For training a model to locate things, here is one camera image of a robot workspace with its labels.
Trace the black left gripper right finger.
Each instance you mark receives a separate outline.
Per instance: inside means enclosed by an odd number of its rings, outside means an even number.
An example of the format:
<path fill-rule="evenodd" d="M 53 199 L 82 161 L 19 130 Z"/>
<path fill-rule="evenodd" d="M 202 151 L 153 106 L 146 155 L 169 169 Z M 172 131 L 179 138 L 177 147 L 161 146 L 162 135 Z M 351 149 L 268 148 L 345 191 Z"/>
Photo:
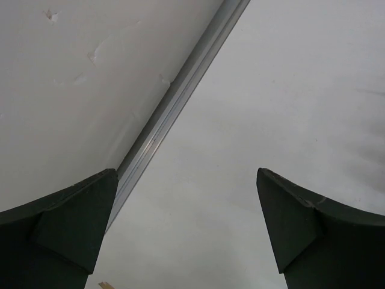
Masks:
<path fill-rule="evenodd" d="M 384 288 L 384 216 L 260 168 L 256 187 L 288 288 Z"/>

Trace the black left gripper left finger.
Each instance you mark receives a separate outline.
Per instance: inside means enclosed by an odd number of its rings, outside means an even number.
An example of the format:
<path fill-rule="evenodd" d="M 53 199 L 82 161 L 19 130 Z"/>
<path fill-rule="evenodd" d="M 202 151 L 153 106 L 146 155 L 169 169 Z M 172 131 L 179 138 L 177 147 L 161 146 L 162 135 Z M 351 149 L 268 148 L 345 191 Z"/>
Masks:
<path fill-rule="evenodd" d="M 84 288 L 118 186 L 115 169 L 1 212 L 1 288 Z"/>

